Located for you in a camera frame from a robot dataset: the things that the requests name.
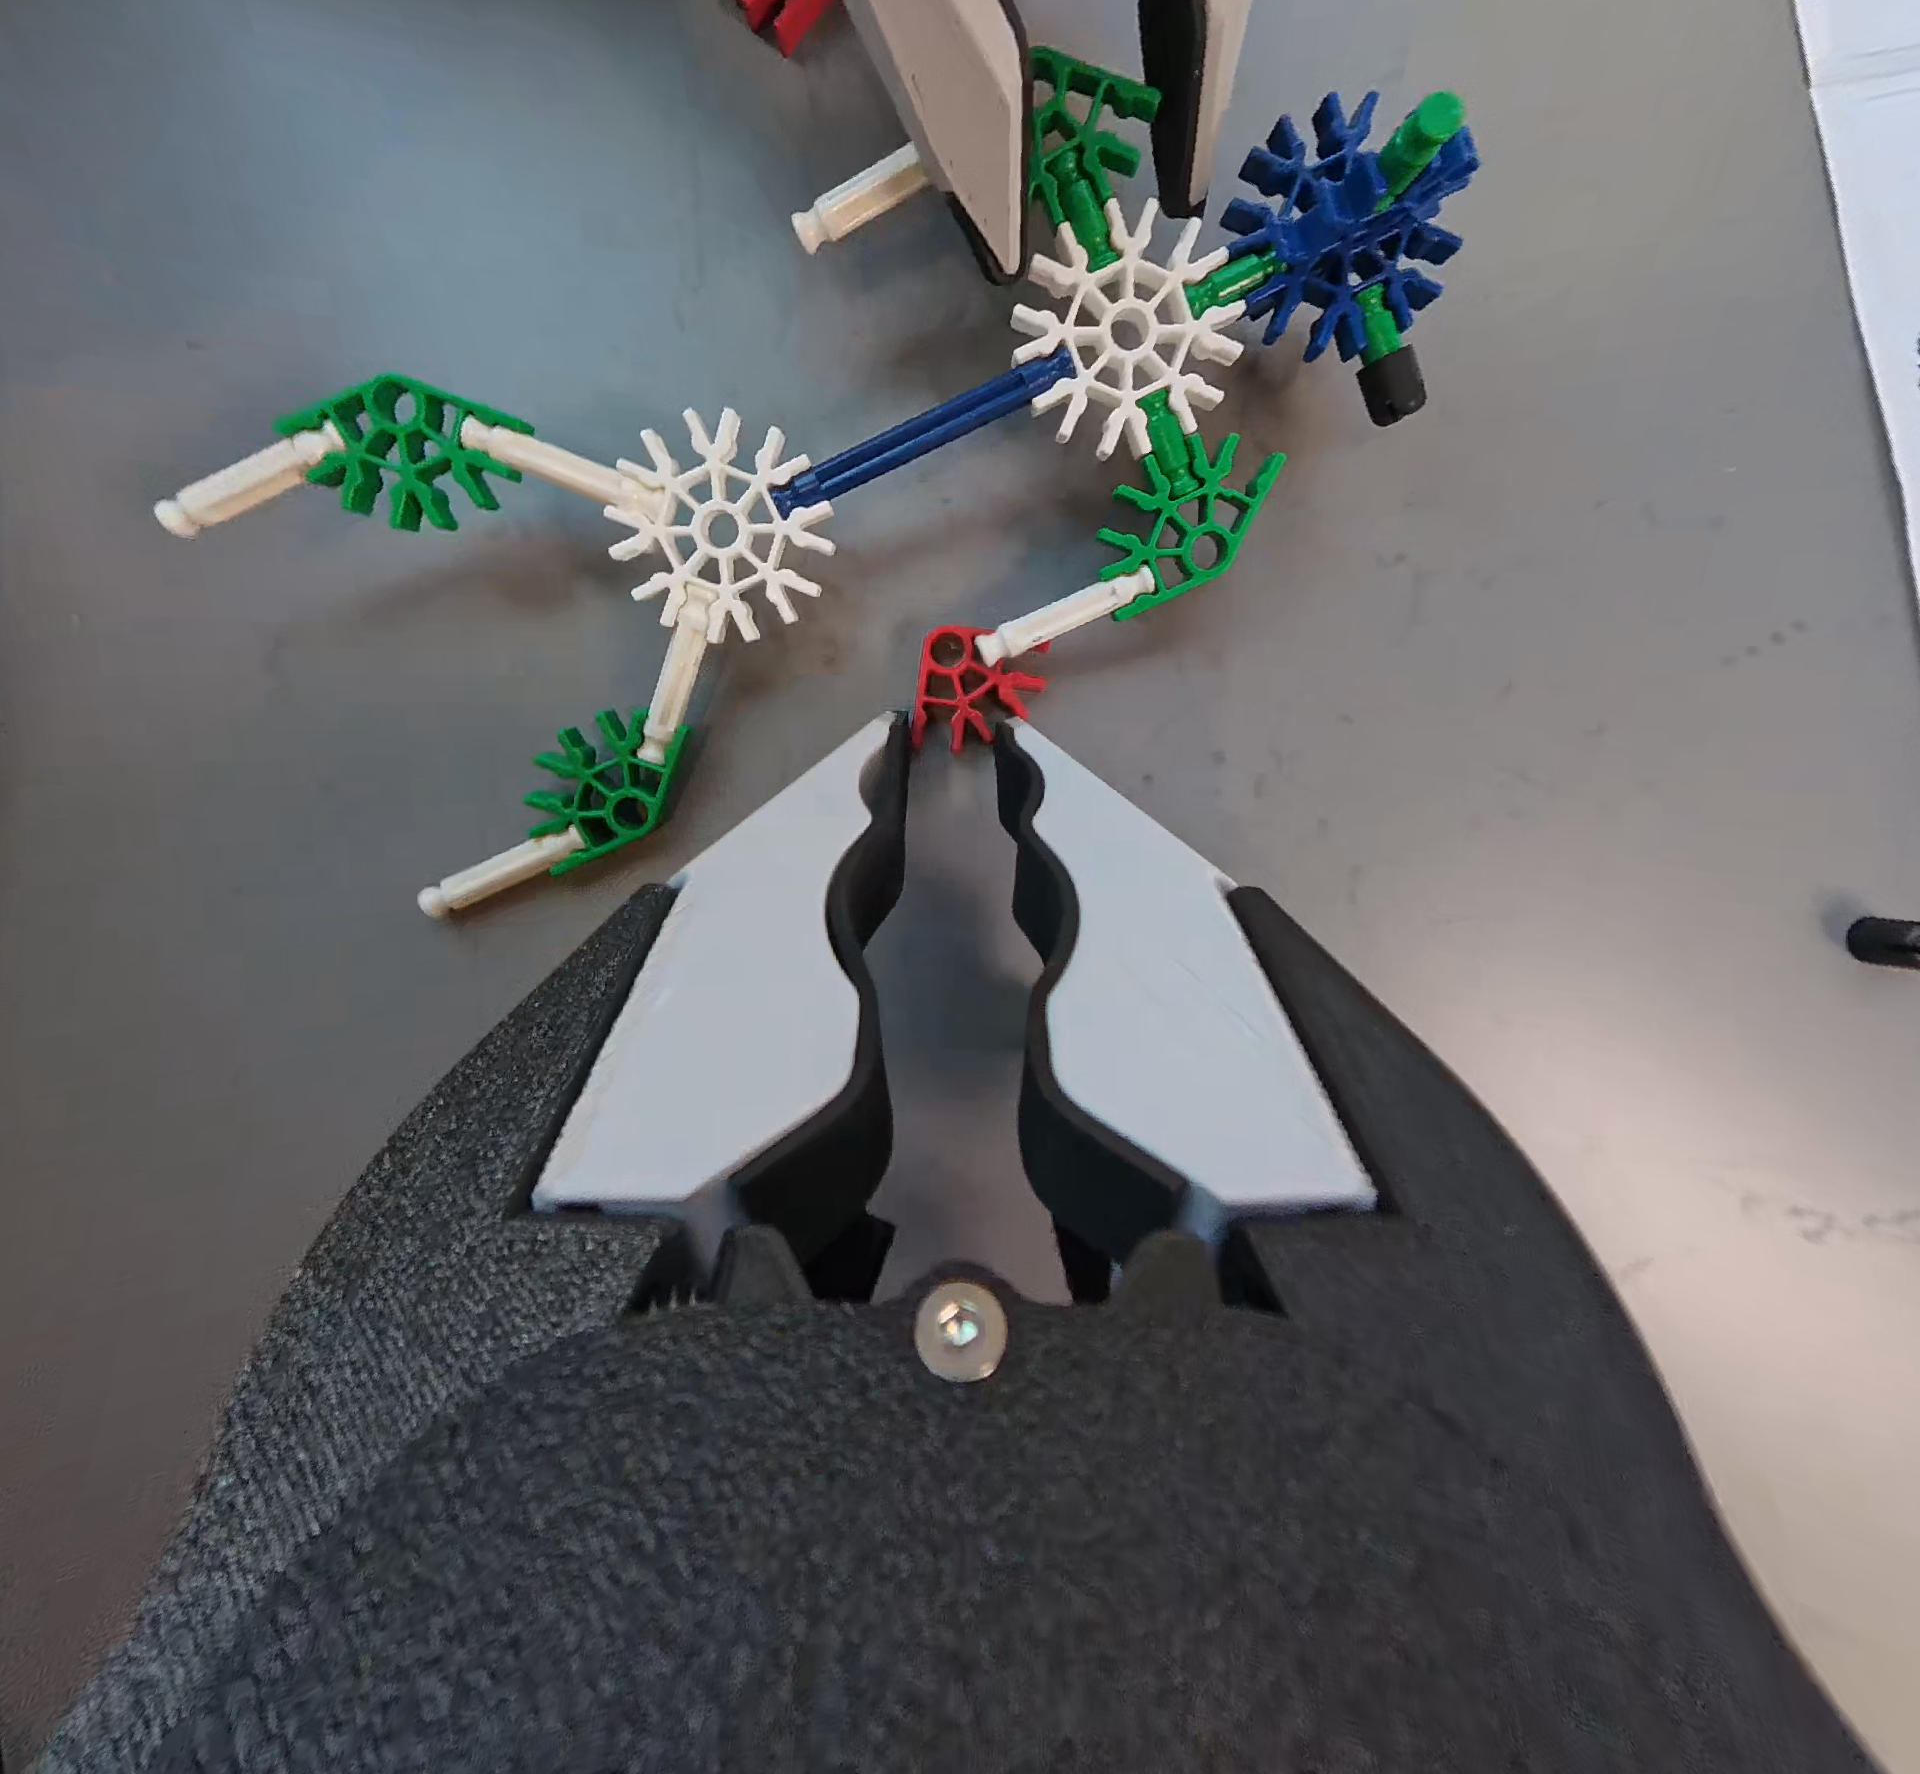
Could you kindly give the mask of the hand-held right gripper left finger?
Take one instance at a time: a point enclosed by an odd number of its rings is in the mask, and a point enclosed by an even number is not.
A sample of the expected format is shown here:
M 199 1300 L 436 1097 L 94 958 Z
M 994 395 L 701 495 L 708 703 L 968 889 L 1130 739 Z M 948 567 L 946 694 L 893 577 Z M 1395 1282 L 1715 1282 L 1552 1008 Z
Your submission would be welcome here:
M 696 1259 L 747 1225 L 820 1259 L 864 1221 L 893 1136 L 866 944 L 903 881 L 909 760 L 885 711 L 675 877 L 534 1210 L 663 1216 Z

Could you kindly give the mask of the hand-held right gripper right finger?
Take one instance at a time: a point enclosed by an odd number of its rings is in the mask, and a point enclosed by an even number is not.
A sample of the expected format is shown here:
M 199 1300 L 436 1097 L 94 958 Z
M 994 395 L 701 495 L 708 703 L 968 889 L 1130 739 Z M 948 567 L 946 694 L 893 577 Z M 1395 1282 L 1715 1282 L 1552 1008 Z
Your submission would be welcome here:
M 1159 1231 L 1369 1213 L 1377 1187 L 1202 854 L 1061 746 L 1004 726 L 995 798 L 1026 1005 L 1020 1162 L 1100 1259 Z

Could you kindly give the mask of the construction toy figure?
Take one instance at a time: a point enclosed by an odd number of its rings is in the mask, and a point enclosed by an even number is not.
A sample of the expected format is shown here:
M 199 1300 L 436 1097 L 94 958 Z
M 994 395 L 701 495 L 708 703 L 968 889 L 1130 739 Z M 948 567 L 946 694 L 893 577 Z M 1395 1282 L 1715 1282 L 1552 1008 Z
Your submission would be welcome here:
M 1285 464 L 1270 454 L 1242 466 L 1234 436 L 1202 431 L 1222 401 L 1215 375 L 1242 355 L 1239 326 L 1273 341 L 1308 314 L 1307 357 L 1351 365 L 1377 425 L 1425 405 L 1409 333 L 1442 294 L 1436 269 L 1462 247 L 1444 205 L 1479 172 L 1459 94 L 1430 93 L 1380 144 L 1375 94 L 1351 109 L 1327 96 L 1308 135 L 1279 116 L 1239 166 L 1224 243 L 1202 251 L 1202 228 L 1187 221 L 1157 251 L 1157 202 L 1127 211 L 1116 197 L 1139 149 L 1112 126 L 1151 120 L 1159 96 L 1055 49 L 1035 70 L 1026 192 L 1051 250 L 1024 281 L 1044 301 L 1014 307 L 1013 366 L 979 386 L 817 464 L 776 428 L 749 447 L 723 408 L 684 412 L 684 440 L 644 430 L 641 455 L 608 466 L 542 442 L 530 421 L 385 373 L 281 418 L 271 444 L 155 502 L 157 526 L 179 539 L 300 487 L 336 490 L 345 513 L 387 510 L 399 532 L 452 532 L 455 497 L 493 513 L 496 485 L 530 477 L 584 497 L 615 527 L 611 560 L 644 565 L 631 595 L 659 606 L 669 634 L 650 700 L 559 732 L 535 760 L 545 785 L 525 798 L 527 839 L 428 885 L 424 914 L 446 917 L 652 837 L 678 795 L 708 657 L 754 641 L 764 613 L 792 624 L 822 600 L 807 563 L 832 554 L 829 521 L 845 497 L 1013 418 L 1054 419 L 1061 442 L 1088 431 L 1100 460 L 1124 449 L 1127 519 L 1100 527 L 1099 577 L 977 630 L 982 660 L 1024 671 L 1061 635 L 1159 609 L 1234 565 Z

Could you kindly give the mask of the grey desk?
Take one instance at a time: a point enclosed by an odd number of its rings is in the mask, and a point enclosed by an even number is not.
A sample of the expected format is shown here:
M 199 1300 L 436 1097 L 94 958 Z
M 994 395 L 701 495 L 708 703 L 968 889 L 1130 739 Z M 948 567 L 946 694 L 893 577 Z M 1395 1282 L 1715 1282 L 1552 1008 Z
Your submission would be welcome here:
M 1471 1083 L 1619 1282 L 1741 1547 L 1915 1770 L 1915 650 L 1789 0 L 1260 0 L 1277 116 L 1457 89 L 1427 412 L 1251 347 L 1288 466 L 1227 581 L 1044 660 L 1035 724 L 1268 888 Z M 5 1756 L 126 1631 L 236 1370 L 395 1125 L 939 619 L 1099 573 L 1116 466 L 1008 421 L 840 508 L 708 671 L 673 823 L 474 917 L 530 758 L 663 632 L 589 502 L 455 533 L 152 502 L 405 371 L 597 460 L 684 406 L 824 458 L 1008 360 L 858 39 L 729 0 L 5 0 Z

